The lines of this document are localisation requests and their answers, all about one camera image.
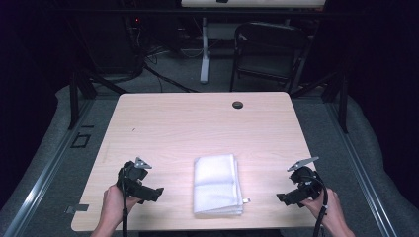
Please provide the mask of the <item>black computer tower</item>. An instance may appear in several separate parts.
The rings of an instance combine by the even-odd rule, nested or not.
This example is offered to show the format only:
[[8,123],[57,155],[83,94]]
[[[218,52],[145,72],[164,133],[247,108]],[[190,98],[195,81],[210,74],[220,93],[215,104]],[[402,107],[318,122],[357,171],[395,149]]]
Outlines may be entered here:
[[133,73],[143,56],[132,45],[125,18],[112,15],[83,15],[76,18],[82,39],[102,74]]

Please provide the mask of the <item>white desk leg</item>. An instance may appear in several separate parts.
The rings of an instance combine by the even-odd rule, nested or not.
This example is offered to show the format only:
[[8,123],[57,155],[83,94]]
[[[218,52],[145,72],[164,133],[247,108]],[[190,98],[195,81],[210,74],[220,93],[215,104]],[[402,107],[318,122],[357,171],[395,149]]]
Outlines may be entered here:
[[203,40],[203,58],[202,58],[202,67],[201,67],[201,78],[200,82],[202,84],[207,84],[209,81],[209,44],[208,44],[208,23],[207,19],[203,18],[202,21],[202,40]]

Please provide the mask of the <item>person's right hand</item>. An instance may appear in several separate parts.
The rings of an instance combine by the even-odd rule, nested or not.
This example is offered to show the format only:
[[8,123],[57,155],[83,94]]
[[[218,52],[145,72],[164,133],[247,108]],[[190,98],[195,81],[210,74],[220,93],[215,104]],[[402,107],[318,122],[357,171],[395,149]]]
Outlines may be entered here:
[[319,217],[322,207],[326,208],[321,223],[331,234],[336,235],[345,226],[340,200],[333,190],[326,189],[326,192],[322,192],[317,199],[308,198],[301,203],[309,209],[315,218]]

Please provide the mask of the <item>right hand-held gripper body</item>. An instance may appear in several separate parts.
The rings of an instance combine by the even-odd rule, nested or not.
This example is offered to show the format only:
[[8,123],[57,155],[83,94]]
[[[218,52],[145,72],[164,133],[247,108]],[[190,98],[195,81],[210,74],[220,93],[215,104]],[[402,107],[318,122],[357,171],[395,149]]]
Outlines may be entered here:
[[297,184],[297,188],[292,192],[297,193],[298,199],[317,199],[320,195],[322,181],[318,174],[308,167],[308,164],[316,160],[318,157],[298,160],[288,168],[288,172],[292,172],[290,179]]

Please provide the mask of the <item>aluminium floor rail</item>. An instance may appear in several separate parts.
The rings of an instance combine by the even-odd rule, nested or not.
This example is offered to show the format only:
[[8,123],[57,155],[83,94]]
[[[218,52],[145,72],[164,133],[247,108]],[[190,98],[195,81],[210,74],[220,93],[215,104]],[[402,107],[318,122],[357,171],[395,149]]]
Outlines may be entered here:
[[340,140],[344,143],[344,146],[349,153],[350,166],[381,235],[383,237],[398,237],[349,134],[344,132],[338,121],[337,109],[331,104],[325,104],[325,108],[332,119],[332,123],[339,134]]
[[58,108],[23,181],[0,211],[0,237],[87,237],[72,229],[75,214],[64,210],[80,203],[98,152],[102,128],[95,110],[94,101],[85,102],[68,129],[65,106]]

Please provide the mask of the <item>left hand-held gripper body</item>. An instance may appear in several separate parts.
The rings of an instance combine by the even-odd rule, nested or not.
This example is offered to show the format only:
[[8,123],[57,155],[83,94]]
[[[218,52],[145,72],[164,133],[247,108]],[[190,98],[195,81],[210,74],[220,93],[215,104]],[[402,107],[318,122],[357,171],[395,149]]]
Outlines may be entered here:
[[148,174],[148,169],[151,169],[151,166],[139,157],[136,157],[134,162],[124,163],[118,173],[117,187],[125,197],[149,196],[142,184],[142,180]]

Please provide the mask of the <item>person's left hand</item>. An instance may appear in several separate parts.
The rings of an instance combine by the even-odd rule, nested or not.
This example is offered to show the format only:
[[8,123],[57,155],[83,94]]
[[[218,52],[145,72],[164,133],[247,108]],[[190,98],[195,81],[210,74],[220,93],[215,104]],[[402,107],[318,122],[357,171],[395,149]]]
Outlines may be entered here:
[[114,231],[123,221],[123,210],[131,211],[139,202],[137,197],[128,197],[124,204],[122,191],[116,186],[108,187],[104,192],[103,206],[100,217],[100,226]]

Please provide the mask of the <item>black folding chair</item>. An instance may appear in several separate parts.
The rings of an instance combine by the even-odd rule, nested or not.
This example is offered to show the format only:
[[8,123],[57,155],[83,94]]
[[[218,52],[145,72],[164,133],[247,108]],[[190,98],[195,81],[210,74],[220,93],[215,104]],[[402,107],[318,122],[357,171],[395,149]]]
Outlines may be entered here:
[[290,93],[308,46],[308,35],[293,26],[264,22],[238,26],[229,91],[235,79],[247,75],[277,81]]

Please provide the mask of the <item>black metal stand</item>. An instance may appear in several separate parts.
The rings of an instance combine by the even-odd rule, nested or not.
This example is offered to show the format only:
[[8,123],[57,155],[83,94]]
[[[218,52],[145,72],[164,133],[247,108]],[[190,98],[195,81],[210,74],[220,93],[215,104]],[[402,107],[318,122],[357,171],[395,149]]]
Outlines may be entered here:
[[79,120],[79,98],[78,93],[81,92],[83,97],[88,100],[94,100],[98,93],[93,86],[97,82],[111,91],[122,95],[126,90],[106,80],[104,77],[94,73],[88,69],[76,69],[69,81],[69,95],[70,95],[70,124],[69,129],[72,129]]
[[346,72],[338,70],[329,73],[325,77],[303,86],[302,88],[291,93],[292,98],[299,98],[320,85],[326,85],[321,100],[324,103],[332,103],[336,97],[339,97],[338,107],[338,124],[344,133],[348,132],[347,128],[347,111],[348,111],[348,78]]

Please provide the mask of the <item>grey tape piece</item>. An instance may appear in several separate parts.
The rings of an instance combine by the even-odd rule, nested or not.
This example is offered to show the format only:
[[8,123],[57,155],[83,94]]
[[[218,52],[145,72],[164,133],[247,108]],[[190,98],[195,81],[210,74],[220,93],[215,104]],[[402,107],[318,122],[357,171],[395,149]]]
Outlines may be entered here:
[[85,212],[87,211],[89,208],[88,204],[75,204],[75,205],[70,205],[68,206],[64,212],[67,214],[75,214],[76,212]]

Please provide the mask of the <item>white mesh laundry bag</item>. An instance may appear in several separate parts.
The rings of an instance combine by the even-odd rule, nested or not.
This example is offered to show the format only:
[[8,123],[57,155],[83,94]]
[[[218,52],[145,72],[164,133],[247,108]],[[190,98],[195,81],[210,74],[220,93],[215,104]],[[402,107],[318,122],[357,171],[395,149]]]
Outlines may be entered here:
[[193,212],[197,216],[236,216],[244,211],[238,162],[232,154],[194,162]]

